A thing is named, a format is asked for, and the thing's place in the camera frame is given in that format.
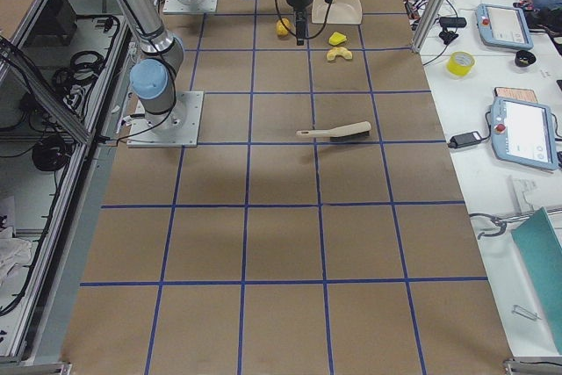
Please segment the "beige hand brush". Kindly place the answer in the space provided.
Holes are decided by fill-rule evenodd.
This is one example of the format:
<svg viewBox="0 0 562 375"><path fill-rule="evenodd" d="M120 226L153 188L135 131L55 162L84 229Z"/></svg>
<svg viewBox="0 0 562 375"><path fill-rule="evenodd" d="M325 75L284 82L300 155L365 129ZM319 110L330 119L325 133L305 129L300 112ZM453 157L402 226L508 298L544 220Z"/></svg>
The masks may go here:
<svg viewBox="0 0 562 375"><path fill-rule="evenodd" d="M328 138L331 142L356 141L368 137L371 123L362 121L331 129L298 130L296 136L301 139Z"/></svg>

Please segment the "beige plastic dustpan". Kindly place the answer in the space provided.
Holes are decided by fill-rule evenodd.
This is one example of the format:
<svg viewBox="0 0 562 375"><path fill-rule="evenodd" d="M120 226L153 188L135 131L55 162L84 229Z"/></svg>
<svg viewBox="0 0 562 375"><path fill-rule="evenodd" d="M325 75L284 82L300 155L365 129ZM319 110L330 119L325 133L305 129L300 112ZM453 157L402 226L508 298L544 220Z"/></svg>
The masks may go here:
<svg viewBox="0 0 562 375"><path fill-rule="evenodd" d="M360 25L363 19L363 10L360 0L333 0L329 14L326 0L313 0L312 22L322 24L328 18L328 24Z"/></svg>

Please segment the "yellow sponge piece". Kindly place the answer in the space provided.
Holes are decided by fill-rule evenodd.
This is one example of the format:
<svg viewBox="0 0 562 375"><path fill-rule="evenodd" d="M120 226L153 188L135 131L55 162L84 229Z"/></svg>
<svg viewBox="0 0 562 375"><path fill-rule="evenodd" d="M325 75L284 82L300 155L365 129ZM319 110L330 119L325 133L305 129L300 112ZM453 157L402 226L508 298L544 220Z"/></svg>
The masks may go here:
<svg viewBox="0 0 562 375"><path fill-rule="evenodd" d="M348 40L347 36L341 32L333 32L328 38L328 44L333 47L338 47Z"/></svg>

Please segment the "blue teach pendant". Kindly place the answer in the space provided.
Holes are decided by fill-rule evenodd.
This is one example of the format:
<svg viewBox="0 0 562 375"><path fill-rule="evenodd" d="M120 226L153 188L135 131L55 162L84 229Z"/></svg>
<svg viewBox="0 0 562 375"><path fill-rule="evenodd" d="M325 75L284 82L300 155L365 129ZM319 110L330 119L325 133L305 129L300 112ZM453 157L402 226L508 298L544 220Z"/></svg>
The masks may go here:
<svg viewBox="0 0 562 375"><path fill-rule="evenodd" d="M496 97L490 115L490 139L499 160L549 171L558 168L553 119L547 105Z"/></svg>
<svg viewBox="0 0 562 375"><path fill-rule="evenodd" d="M479 36L486 46L514 50L530 50L534 47L521 9L480 4L475 16Z"/></svg>

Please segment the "yellow toy potato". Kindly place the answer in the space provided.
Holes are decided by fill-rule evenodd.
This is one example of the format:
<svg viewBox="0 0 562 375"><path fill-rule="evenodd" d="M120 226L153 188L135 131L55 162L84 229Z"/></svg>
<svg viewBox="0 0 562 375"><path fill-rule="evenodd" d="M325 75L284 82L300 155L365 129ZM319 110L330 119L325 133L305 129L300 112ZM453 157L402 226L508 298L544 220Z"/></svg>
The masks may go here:
<svg viewBox="0 0 562 375"><path fill-rule="evenodd" d="M280 18L276 23L276 35L279 38L286 37L292 33L292 24L288 18Z"/></svg>

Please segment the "yellow tape roll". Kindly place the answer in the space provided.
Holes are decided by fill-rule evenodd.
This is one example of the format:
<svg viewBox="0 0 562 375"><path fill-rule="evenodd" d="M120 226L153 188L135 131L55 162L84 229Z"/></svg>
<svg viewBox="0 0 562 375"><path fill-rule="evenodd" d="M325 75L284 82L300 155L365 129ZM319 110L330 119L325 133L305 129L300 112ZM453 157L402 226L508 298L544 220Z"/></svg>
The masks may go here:
<svg viewBox="0 0 562 375"><path fill-rule="evenodd" d="M446 68L454 76L467 76L475 65L474 57L464 51L453 52L447 61Z"/></svg>

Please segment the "wooden phone-sized board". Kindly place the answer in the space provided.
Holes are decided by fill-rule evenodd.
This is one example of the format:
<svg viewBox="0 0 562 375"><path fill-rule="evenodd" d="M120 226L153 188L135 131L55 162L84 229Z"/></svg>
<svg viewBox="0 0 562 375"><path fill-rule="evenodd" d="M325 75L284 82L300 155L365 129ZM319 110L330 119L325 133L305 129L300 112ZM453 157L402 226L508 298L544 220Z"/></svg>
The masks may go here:
<svg viewBox="0 0 562 375"><path fill-rule="evenodd" d="M511 88L511 87L495 87L494 95L496 97L508 98L511 100L522 101L537 104L537 95L532 89Z"/></svg>

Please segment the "toy croissant bread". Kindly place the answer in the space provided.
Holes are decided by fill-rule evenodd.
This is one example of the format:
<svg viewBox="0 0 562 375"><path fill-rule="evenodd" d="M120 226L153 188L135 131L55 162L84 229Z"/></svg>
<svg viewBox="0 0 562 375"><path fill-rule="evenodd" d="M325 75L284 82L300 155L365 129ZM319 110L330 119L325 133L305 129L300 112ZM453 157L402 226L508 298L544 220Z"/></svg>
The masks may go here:
<svg viewBox="0 0 562 375"><path fill-rule="evenodd" d="M353 59L353 53L346 47L333 47L326 53L327 61L335 61L338 57L342 57L346 61Z"/></svg>

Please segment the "blue teach pendant far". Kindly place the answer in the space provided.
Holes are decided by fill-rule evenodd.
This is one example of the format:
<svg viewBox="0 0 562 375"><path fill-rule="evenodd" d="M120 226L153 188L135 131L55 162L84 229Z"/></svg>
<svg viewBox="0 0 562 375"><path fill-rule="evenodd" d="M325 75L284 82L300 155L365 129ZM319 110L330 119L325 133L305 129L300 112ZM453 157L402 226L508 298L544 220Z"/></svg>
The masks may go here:
<svg viewBox="0 0 562 375"><path fill-rule="evenodd" d="M514 50L530 50L534 47L521 9L480 4L475 16L479 36L486 46Z"/></svg>

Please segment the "black power adapter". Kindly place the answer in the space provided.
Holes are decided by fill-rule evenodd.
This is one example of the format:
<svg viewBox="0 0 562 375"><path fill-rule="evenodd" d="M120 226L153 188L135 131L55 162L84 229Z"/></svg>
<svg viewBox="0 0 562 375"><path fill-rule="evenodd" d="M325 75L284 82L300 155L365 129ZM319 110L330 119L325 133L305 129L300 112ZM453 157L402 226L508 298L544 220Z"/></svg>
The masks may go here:
<svg viewBox="0 0 562 375"><path fill-rule="evenodd" d="M472 131L453 135L449 139L447 146L451 149L468 148L480 144L483 140L484 138L478 131Z"/></svg>

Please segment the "blue teach pendant near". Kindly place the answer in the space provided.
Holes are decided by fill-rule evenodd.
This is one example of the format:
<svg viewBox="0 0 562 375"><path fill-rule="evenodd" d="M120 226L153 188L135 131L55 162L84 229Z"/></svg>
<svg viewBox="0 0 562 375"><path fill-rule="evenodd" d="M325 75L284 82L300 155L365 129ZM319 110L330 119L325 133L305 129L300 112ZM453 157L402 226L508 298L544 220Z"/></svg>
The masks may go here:
<svg viewBox="0 0 562 375"><path fill-rule="evenodd" d="M549 171L558 168L553 119L547 105L496 97L490 115L490 139L499 160Z"/></svg>

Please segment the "teal board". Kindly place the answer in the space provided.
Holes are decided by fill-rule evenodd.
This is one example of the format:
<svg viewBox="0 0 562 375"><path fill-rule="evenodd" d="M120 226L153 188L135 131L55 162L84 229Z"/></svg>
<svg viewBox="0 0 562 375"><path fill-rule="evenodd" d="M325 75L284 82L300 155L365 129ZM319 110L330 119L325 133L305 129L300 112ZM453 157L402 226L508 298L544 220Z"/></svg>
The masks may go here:
<svg viewBox="0 0 562 375"><path fill-rule="evenodd" d="M561 244L548 213L540 208L511 235L561 353Z"/></svg>

